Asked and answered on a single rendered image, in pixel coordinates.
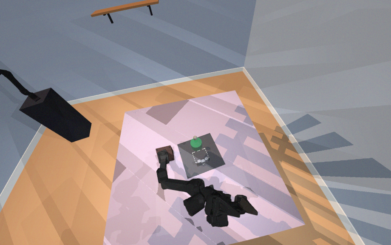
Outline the green glass bottle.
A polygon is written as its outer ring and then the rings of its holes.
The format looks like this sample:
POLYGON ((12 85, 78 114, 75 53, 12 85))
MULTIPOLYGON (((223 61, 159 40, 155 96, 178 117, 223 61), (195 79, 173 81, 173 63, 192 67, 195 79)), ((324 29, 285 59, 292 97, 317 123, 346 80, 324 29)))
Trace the green glass bottle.
POLYGON ((193 139, 190 141, 190 144, 194 151, 199 151, 202 149, 202 141, 200 138, 197 138, 197 136, 193 137, 193 139))

